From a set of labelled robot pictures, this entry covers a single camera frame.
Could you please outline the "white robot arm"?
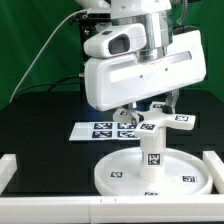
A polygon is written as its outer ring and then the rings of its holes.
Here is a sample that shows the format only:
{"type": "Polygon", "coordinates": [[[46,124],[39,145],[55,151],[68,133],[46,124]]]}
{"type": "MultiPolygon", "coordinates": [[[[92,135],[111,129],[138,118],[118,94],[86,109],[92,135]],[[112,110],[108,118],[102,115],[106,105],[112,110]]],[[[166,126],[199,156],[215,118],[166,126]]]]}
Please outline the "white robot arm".
{"type": "Polygon", "coordinates": [[[206,75],[200,31],[172,25],[171,7],[188,0],[75,0],[109,18],[108,26],[84,43],[88,103],[115,109],[113,119],[138,124],[146,117],[134,103],[162,93],[164,109],[175,111],[179,89],[206,75]]]}

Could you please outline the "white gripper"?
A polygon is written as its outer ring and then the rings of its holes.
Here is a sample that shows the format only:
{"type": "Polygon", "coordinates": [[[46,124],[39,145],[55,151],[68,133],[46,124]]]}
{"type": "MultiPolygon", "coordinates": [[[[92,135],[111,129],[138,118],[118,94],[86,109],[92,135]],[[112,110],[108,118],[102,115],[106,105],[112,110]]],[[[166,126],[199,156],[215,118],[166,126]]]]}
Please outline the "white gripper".
{"type": "Polygon", "coordinates": [[[201,82],[205,75],[199,30],[174,35],[167,55],[160,59],[138,62],[134,53],[110,59],[91,58],[84,70],[88,103],[99,111],[127,104],[132,125],[144,120],[133,102],[168,92],[163,112],[174,114],[178,89],[201,82]]]}

